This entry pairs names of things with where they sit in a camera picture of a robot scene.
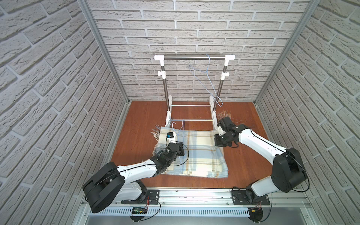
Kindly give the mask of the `controller board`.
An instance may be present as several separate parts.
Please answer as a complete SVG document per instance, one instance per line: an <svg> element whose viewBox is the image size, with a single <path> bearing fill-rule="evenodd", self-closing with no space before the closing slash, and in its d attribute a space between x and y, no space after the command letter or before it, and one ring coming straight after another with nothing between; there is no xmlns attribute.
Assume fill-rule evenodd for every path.
<svg viewBox="0 0 360 225"><path fill-rule="evenodd" d="M263 219L263 210L262 208L248 208L249 219L254 223L260 223Z"/></svg>
<svg viewBox="0 0 360 225"><path fill-rule="evenodd" d="M147 212L148 212L148 208L145 208L145 207L133 207L132 210L131 210L130 218L134 222L138 222L138 221L145 218L145 216L147 215Z"/></svg>

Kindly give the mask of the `blue plaid fringed scarf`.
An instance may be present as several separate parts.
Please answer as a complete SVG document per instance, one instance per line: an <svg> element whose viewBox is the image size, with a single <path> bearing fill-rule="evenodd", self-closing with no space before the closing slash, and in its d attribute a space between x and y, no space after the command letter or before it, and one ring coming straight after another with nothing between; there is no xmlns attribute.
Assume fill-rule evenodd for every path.
<svg viewBox="0 0 360 225"><path fill-rule="evenodd" d="M185 154L177 157L163 174L219 179L228 177L223 148L215 145L217 130L196 131L156 125L151 132L157 140L153 155L165 149L168 132L174 132L177 142L184 144Z"/></svg>

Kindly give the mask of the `aluminium corner frame post left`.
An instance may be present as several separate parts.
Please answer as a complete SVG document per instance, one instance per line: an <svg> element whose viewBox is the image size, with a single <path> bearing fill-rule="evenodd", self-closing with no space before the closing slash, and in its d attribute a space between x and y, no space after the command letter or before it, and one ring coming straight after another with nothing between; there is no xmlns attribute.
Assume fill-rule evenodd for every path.
<svg viewBox="0 0 360 225"><path fill-rule="evenodd" d="M107 63L108 67L109 67L109 70L110 70L110 73L112 75L112 77L114 78L115 80L115 83L117 84L117 87L119 88L120 90L120 93L122 95L122 97L124 98L126 104L130 104L130 99L128 98L127 94L126 94L126 91L122 85L122 82L120 80L120 77L117 73L117 70L115 68L115 65L113 63L113 60L110 56L110 53L109 53L109 50L105 44L105 41L101 35L101 32L100 32L100 29L97 25L97 22L96 22L96 19L92 13L92 10L88 4L88 1L86 0L79 0L78 1L79 3L79 6L82 10L82 13L84 14L84 17L85 19L87 20L88 24L89 24L89 27L93 33L93 36L99 46L99 49L105 59L105 62Z"/></svg>

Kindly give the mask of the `aluminium corner frame post right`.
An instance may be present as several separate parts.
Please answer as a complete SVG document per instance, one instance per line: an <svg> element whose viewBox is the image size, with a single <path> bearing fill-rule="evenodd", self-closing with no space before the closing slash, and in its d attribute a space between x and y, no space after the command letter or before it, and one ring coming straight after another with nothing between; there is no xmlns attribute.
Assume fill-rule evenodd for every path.
<svg viewBox="0 0 360 225"><path fill-rule="evenodd" d="M304 13L302 14L300 20L298 21L297 25L295 26L292 34L290 35L287 43L284 46L284 49L280 53L279 58L277 59L275 65L273 66L270 74L268 75L266 81L264 82L259 94L257 95L256 99L254 100L254 106L257 107L259 101L262 99L265 91L270 86L271 81L273 80L276 72L282 66L284 60L287 58L288 54L292 50L293 46L295 45L296 41L298 40L300 34L304 30L305 26L308 24L310 18L314 14L316 8L318 7L320 0L311 0L309 1Z"/></svg>

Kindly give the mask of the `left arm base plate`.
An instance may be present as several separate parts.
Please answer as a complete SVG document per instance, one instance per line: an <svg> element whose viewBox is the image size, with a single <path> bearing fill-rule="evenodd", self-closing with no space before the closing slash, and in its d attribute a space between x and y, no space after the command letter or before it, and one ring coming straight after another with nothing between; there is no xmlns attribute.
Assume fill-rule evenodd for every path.
<svg viewBox="0 0 360 225"><path fill-rule="evenodd" d="M159 200L159 189L150 189L147 190L146 193L142 192L141 195L135 200L122 200L121 204L132 204L132 205L141 205L141 204L149 204L149 205L157 205Z"/></svg>

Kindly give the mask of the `right controller board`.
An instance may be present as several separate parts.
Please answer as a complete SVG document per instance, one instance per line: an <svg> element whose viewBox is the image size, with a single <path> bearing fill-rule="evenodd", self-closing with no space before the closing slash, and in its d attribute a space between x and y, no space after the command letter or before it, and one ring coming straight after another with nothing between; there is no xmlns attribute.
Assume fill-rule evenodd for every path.
<svg viewBox="0 0 360 225"><path fill-rule="evenodd" d="M262 208L248 208L249 219L254 223L260 223L263 219L263 210Z"/></svg>

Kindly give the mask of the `aluminium corner frame post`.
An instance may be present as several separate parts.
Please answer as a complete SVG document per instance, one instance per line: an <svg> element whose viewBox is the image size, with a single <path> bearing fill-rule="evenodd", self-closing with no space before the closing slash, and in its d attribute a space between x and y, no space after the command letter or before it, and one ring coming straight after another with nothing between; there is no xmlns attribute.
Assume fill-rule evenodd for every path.
<svg viewBox="0 0 360 225"><path fill-rule="evenodd" d="M284 60L287 58L288 54L292 50L293 46L295 45L296 41L298 40L300 34L304 30L305 26L308 24L310 18L314 14L316 8L318 7L320 0L311 0L309 1L304 13L302 14L300 20L298 21L297 25L295 26L292 34L290 35L287 43L284 46L284 49L280 53L279 58L277 59L275 65L273 66L270 74L268 75L266 81L264 82L259 94L257 95L256 99L254 100L254 106L257 107L259 101L262 99L265 91L270 86L271 81L273 80L276 72L282 66Z"/></svg>
<svg viewBox="0 0 360 225"><path fill-rule="evenodd" d="M127 94L126 94L126 91L122 85L122 82L120 80L120 77L117 73L117 70L115 68L115 65L113 63L113 60L110 56L110 53L109 53L109 50L105 44L105 41L101 35L101 32L100 32L100 29L97 25L97 22L96 22L96 19L92 13L92 10L88 4L88 1L86 0L79 0L78 1L79 3L79 6L82 10L82 13L84 14L84 17L85 19L87 20L88 24L89 24L89 27L93 33L93 36L99 46L99 49L105 59L105 62L107 63L108 67L109 67L109 70L110 70L110 73L112 75L112 77L114 78L115 80L115 83L117 84L117 87L119 88L120 90L120 93L122 95L122 97L124 98L126 104L130 104L130 99L128 98Z"/></svg>

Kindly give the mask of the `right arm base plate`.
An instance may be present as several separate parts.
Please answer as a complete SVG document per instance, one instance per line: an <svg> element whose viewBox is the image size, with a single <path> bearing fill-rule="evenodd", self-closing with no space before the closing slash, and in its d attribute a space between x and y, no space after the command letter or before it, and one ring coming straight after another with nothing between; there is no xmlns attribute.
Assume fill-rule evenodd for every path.
<svg viewBox="0 0 360 225"><path fill-rule="evenodd" d="M231 190L234 205L271 205L267 195L258 197L252 191L233 187Z"/></svg>

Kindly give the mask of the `blue wire hanger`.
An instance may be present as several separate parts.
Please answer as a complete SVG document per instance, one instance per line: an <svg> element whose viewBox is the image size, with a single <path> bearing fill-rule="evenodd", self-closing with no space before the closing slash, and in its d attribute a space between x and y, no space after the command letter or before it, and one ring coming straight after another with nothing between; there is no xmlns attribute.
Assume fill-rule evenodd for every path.
<svg viewBox="0 0 360 225"><path fill-rule="evenodd" d="M207 65L205 71L199 70L198 68L194 67L193 65L188 65L187 67L188 67L189 71L192 73L192 75L196 78L196 80L201 84L201 86L204 87L205 90L210 94L210 96L212 96L214 98L214 101L215 101L214 106L222 107L224 103L223 103L222 99L220 98L220 96L217 94L217 91L215 90L215 86L212 83L212 80L210 79L210 76L209 76L209 67L211 64L211 57L208 54L206 54L205 56L208 60L208 65ZM206 77L208 78L208 81L212 87L212 91L210 91L208 88L206 88L205 85L203 84L203 82L197 77L197 72L200 72L200 73L206 75Z"/></svg>
<svg viewBox="0 0 360 225"><path fill-rule="evenodd" d="M176 132L176 130L185 130L185 120L171 121L170 127L172 129L172 132Z"/></svg>

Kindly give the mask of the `white steel clothes rack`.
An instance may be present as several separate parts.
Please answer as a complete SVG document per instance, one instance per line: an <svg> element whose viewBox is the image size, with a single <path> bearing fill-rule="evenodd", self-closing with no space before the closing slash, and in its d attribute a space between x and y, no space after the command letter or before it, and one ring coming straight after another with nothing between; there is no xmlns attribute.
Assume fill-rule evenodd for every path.
<svg viewBox="0 0 360 225"><path fill-rule="evenodd" d="M217 129L217 113L216 109L219 108L219 106L214 106L215 101L212 96L205 90L205 88L196 80L196 78L192 75L192 73L188 69L188 65L193 65L194 67L198 68L199 70L206 70L206 67L208 65L208 60L204 55L154 55L153 59L154 61L158 62L160 65L160 69L157 71L157 75L162 80L162 85L164 88L164 94L165 94L165 102L166 102L166 122L165 126L170 127L170 122L175 120L185 120L185 122L210 122L212 124L213 129ZM210 55L211 57L211 64L209 67L209 76L212 80L212 83L215 86L215 90L217 91L217 94L220 96L223 85L225 80L230 76L230 72L227 71L227 68L229 66L230 62L235 61L235 55L234 54L226 54L226 55ZM177 87L181 87L183 90L193 90L196 86L200 86L201 89L203 89L204 96L202 97L195 97L194 93L190 93L188 98L190 98L191 101L195 100L205 100L207 104L204 106L207 107L207 109L210 111L210 118L209 119L175 119L172 115L172 109L173 107L179 107L180 105L173 104L174 97L169 92L168 89L168 78L171 75L174 75L173 72L167 70L166 63L173 61L184 61L185 68L183 71L186 73L186 77L190 77L190 84L186 84L185 80L174 80L174 84L177 85ZM212 91L212 87L208 81L208 78L205 74L202 74L200 72L196 73L197 77L203 82L206 88L208 88L210 91Z"/></svg>

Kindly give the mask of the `left controller board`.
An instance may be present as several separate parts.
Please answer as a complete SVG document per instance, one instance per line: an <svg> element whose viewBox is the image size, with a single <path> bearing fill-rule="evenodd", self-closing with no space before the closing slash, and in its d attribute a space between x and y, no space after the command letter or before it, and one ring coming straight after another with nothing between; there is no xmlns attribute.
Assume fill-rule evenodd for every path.
<svg viewBox="0 0 360 225"><path fill-rule="evenodd" d="M148 212L148 208L145 208L145 207L133 207L132 210L131 210L130 218L134 222L138 222L138 221L145 218L145 216L147 215L147 212Z"/></svg>

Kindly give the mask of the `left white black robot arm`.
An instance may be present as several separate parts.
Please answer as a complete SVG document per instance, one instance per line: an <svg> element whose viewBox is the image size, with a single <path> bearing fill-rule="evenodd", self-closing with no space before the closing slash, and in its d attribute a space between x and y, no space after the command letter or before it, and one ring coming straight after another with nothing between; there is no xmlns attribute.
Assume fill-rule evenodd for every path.
<svg viewBox="0 0 360 225"><path fill-rule="evenodd" d="M105 164L82 186L85 200L92 213L98 213L114 200L143 203L147 188L141 179L164 173L178 156L184 156L184 144L171 141L150 159L133 165L117 166L114 162Z"/></svg>

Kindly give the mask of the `aluminium front rail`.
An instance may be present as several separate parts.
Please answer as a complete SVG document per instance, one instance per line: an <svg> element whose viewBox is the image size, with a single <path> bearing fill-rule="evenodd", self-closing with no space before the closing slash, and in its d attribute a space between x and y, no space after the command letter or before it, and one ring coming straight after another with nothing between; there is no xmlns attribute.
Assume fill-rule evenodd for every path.
<svg viewBox="0 0 360 225"><path fill-rule="evenodd" d="M254 206L234 205L227 188L158 188L159 196L147 213L133 209L146 205L115 202L99 213L92 213L83 202L74 225L253 225L249 219ZM260 206L262 225L318 225L320 220L304 193L274 193L269 204Z"/></svg>

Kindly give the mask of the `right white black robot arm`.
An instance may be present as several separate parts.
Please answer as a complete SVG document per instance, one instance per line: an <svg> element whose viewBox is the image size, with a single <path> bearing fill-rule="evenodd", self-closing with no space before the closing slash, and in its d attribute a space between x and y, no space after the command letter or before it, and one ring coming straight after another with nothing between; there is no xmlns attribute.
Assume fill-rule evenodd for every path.
<svg viewBox="0 0 360 225"><path fill-rule="evenodd" d="M258 135L246 125L236 125L229 117L218 121L215 145L250 147L271 165L271 175L246 187L245 198L249 203L274 192L288 193L308 179L302 157L295 148L285 148Z"/></svg>

